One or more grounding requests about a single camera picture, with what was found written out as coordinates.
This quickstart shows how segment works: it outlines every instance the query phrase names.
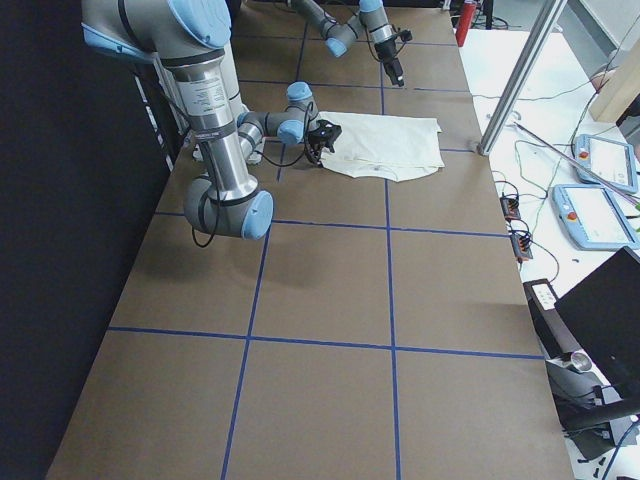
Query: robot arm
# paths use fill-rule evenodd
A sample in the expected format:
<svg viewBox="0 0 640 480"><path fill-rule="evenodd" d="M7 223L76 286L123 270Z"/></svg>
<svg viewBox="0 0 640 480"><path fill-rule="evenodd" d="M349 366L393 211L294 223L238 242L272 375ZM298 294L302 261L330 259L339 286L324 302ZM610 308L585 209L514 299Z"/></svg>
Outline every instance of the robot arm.
<svg viewBox="0 0 640 480"><path fill-rule="evenodd" d="M396 39L411 41L409 30L396 31L389 24L382 0L360 0L360 10L346 24L325 12L314 0L288 0L289 6L302 15L324 38L327 48L342 56L353 43L363 37L373 41L380 63L393 85L404 86L402 65L398 60Z"/></svg>
<svg viewBox="0 0 640 480"><path fill-rule="evenodd" d="M271 224L273 199L259 189L245 160L264 136L295 144L309 127L317 129L309 87L298 82L289 88L285 112L237 119L226 90L229 84L237 88L235 68L222 71L231 26L224 0L84 0L82 7L87 44L135 62L152 62L157 52L173 74L206 167L185 197L191 225L210 234L262 237Z"/></svg>

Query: monitor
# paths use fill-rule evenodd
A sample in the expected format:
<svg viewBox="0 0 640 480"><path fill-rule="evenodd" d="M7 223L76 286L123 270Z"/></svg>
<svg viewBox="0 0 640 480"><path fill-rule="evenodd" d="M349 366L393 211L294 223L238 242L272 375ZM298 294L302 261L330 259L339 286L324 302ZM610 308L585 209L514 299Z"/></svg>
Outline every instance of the monitor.
<svg viewBox="0 0 640 480"><path fill-rule="evenodd" d="M556 310L622 398L640 396L640 257L628 247L556 302Z"/></svg>

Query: metal pole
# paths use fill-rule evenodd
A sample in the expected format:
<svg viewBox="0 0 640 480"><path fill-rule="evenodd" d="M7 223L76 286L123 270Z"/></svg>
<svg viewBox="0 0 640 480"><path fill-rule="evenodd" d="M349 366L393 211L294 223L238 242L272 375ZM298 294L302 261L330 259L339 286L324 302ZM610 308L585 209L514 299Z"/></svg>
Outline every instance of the metal pole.
<svg viewBox="0 0 640 480"><path fill-rule="evenodd" d="M567 431L575 431L638 413L640 413L640 398L632 397L577 413L562 420L562 425Z"/></svg>
<svg viewBox="0 0 640 480"><path fill-rule="evenodd" d="M516 103L522 87L524 87L524 83L527 81L529 73L531 73L531 69L542 51L542 47L544 47L547 37L566 3L567 0L547 0L547 3L540 10L527 43L525 43L520 58L500 97L496 111L491 116L489 126L478 145L478 153L480 155L489 155L495 145L498 135L500 135L502 127L507 122L511 110L513 110L513 105Z"/></svg>

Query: label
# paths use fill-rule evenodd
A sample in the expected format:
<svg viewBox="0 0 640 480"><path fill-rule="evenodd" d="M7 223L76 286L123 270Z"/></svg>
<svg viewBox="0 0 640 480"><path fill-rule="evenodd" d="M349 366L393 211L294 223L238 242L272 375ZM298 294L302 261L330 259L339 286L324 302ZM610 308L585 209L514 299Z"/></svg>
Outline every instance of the label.
<svg viewBox="0 0 640 480"><path fill-rule="evenodd" d="M196 82L177 82L184 108L189 115L213 115L227 107L227 95L222 78L214 76Z"/></svg>
<svg viewBox="0 0 640 480"><path fill-rule="evenodd" d="M546 283L539 283L533 286L533 293L536 294L540 305L545 310L553 310L556 308L556 297Z"/></svg>

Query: metal cylinder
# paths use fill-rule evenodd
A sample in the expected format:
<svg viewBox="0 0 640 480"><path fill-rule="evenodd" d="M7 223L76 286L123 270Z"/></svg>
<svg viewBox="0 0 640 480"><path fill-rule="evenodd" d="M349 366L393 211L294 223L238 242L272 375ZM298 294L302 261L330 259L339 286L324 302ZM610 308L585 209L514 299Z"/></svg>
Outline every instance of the metal cylinder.
<svg viewBox="0 0 640 480"><path fill-rule="evenodd" d="M562 420L562 425L567 431L576 431L610 422L616 418L638 414L640 414L640 398L629 398L568 417Z"/></svg>
<svg viewBox="0 0 640 480"><path fill-rule="evenodd" d="M518 58L513 73L507 82L507 86L500 97L496 110L491 116L487 130L478 145L477 150L480 155L489 155L493 149L531 73L531 69L566 3L567 0L547 0L547 3L545 3L542 10L540 10L540 14L531 29L529 38L522 49L520 58Z"/></svg>
<svg viewBox="0 0 640 480"><path fill-rule="evenodd" d="M223 51L211 59L176 60L167 69L176 78L189 123L202 148L202 158L210 178L218 179L220 198L236 200L251 194L258 186L244 161L236 121L227 98L220 64Z"/></svg>

